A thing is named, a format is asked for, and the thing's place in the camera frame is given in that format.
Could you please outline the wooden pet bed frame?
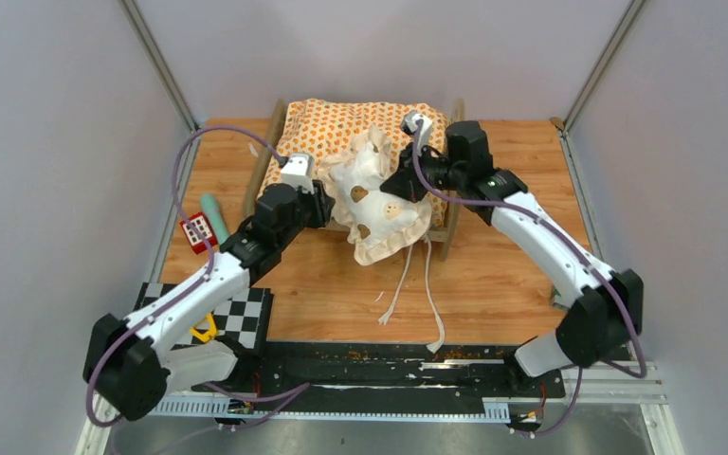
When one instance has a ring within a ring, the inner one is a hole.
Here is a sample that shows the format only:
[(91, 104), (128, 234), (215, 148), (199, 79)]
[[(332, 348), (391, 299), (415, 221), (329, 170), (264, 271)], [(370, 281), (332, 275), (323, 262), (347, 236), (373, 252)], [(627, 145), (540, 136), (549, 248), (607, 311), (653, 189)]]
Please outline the wooden pet bed frame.
[(376, 126), (391, 146), (390, 167), (386, 176), (397, 173), (388, 186), (394, 190), (414, 190), (424, 195), (430, 204), (428, 238), (440, 245), (440, 259), (446, 260), (460, 218), (460, 207), (425, 191), (415, 174), (411, 158), (411, 135), (399, 126), (403, 116), (415, 110), (432, 121), (428, 143), (420, 155), (421, 172), (437, 191), (454, 195), (455, 185), (464, 182), (464, 167), (454, 168), (455, 160), (448, 156), (446, 128), (465, 119), (462, 98), (454, 101), (447, 115), (426, 103), (400, 104), (387, 101), (334, 102), (308, 99), (287, 103), (278, 100), (265, 138), (276, 146), (281, 155), (307, 152), (320, 165), (351, 148), (354, 137)]

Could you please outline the yellow duck print blanket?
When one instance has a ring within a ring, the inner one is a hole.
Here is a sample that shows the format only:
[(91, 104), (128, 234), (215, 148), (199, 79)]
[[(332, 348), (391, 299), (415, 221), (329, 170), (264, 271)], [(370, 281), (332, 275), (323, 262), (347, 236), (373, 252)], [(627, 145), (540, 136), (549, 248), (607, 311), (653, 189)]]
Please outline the yellow duck print blanket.
[(400, 104), (387, 101), (332, 102), (320, 99), (293, 101), (286, 109), (282, 136), (276, 151), (282, 156), (307, 153), (318, 164), (351, 148), (355, 137), (376, 126), (391, 145), (389, 172), (393, 173), (398, 156), (410, 142), (400, 129), (406, 113), (415, 110), (432, 122), (429, 142), (437, 149), (445, 145), (444, 131), (451, 116), (426, 103)]

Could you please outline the white duck pillow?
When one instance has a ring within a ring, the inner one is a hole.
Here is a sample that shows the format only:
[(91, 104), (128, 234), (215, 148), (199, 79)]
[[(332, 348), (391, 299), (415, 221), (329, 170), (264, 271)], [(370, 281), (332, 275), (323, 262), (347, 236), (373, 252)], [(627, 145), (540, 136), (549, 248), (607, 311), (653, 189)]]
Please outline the white duck pillow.
[(441, 220), (440, 202), (427, 195), (410, 202), (380, 190), (398, 153), (377, 125), (352, 137), (347, 149), (318, 165), (318, 178), (335, 199), (332, 218), (349, 229), (354, 259), (368, 266), (423, 239)]

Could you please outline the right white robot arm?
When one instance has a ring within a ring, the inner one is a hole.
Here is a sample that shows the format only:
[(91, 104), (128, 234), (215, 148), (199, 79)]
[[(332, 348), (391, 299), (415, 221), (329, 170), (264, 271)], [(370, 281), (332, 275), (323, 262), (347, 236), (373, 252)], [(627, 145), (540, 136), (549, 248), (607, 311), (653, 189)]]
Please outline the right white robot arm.
[(476, 120), (445, 129), (446, 151), (429, 143), (432, 121), (415, 110), (401, 120), (411, 138), (397, 170), (381, 185), (388, 194), (418, 202), (432, 194), (477, 214), (507, 236), (553, 284), (566, 314), (550, 333), (534, 337), (507, 354), (505, 387), (515, 395), (537, 388), (541, 376), (569, 367), (610, 364), (610, 355), (628, 343), (646, 375), (639, 336), (644, 284), (633, 270), (617, 271), (561, 228), (512, 171), (495, 166), (485, 130)]

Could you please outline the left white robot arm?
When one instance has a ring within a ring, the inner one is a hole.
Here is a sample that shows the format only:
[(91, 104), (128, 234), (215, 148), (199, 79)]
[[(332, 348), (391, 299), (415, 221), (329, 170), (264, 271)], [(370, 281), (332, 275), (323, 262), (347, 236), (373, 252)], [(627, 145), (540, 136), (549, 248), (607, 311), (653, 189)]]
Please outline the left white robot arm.
[(217, 339), (181, 349), (175, 345), (208, 313), (279, 264), (304, 229), (327, 225), (335, 201), (313, 178), (314, 168), (310, 154), (287, 157), (281, 182), (264, 189), (253, 214), (202, 268), (126, 317), (107, 314), (94, 324), (83, 369), (89, 417), (96, 416), (95, 395), (135, 421), (173, 392), (215, 381), (229, 391), (250, 384), (253, 369), (239, 357), (240, 345)]

